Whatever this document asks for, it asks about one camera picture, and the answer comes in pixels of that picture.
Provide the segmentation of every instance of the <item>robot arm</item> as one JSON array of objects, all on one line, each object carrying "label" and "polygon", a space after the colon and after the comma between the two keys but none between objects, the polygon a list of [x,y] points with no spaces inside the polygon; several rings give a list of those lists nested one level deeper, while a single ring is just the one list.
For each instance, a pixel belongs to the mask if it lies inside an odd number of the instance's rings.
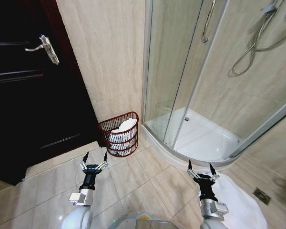
[{"label": "robot arm", "polygon": [[204,222],[200,229],[227,229],[221,221],[224,221],[224,214],[228,213],[229,210],[226,204],[218,202],[218,199],[215,197],[212,185],[215,184],[219,175],[216,174],[211,164],[210,169],[212,177],[206,174],[196,174],[192,170],[191,161],[189,161],[187,170],[188,175],[199,185],[201,191],[199,196],[201,202],[200,210]]},{"label": "robot arm", "polygon": [[63,220],[61,229],[90,229],[92,223],[91,206],[95,190],[96,175],[108,166],[107,152],[104,161],[99,165],[86,165],[89,152],[84,156],[80,166],[85,173],[83,184],[78,193],[72,193],[69,201],[78,207],[71,211]]}]

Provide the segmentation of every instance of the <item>shower door handle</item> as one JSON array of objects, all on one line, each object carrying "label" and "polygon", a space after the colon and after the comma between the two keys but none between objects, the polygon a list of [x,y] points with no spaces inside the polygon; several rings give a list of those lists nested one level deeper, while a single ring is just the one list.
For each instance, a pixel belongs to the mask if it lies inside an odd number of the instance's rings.
[{"label": "shower door handle", "polygon": [[206,43],[208,41],[208,38],[205,37],[205,34],[206,34],[206,31],[208,30],[208,27],[209,27],[209,23],[210,23],[210,19],[212,17],[213,11],[214,11],[215,3],[216,3],[216,0],[213,0],[210,11],[208,13],[208,17],[207,17],[205,25],[204,25],[204,31],[202,32],[202,35],[201,35],[202,43]]}]

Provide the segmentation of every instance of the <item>red wire basket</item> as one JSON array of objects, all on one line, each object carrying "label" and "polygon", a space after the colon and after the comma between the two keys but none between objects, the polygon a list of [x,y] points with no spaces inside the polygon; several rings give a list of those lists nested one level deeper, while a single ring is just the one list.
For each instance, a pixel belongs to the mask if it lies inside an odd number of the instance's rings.
[{"label": "red wire basket", "polygon": [[[129,118],[137,119],[132,128],[118,133],[111,132],[112,130],[118,129],[122,122]],[[133,111],[100,122],[98,128],[102,133],[107,152],[112,156],[117,157],[124,157],[132,154],[138,147],[138,123],[139,116]]]}]

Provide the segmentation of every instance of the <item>door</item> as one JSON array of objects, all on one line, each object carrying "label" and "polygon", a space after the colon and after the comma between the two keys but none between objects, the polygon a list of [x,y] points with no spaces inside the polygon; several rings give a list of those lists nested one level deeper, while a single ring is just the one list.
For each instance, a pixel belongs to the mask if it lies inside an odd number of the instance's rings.
[{"label": "door", "polygon": [[[34,52],[40,36],[59,59]],[[100,140],[97,119],[55,0],[0,1],[0,179]]]}]

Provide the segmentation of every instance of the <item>floor drain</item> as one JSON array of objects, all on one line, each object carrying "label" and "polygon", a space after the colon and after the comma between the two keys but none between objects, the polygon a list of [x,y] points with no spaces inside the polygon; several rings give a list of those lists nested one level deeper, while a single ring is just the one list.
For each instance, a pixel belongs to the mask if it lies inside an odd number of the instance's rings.
[{"label": "floor drain", "polygon": [[260,201],[262,201],[266,205],[268,205],[271,200],[271,197],[268,196],[265,192],[263,192],[259,188],[256,188],[253,195],[255,195]]}]

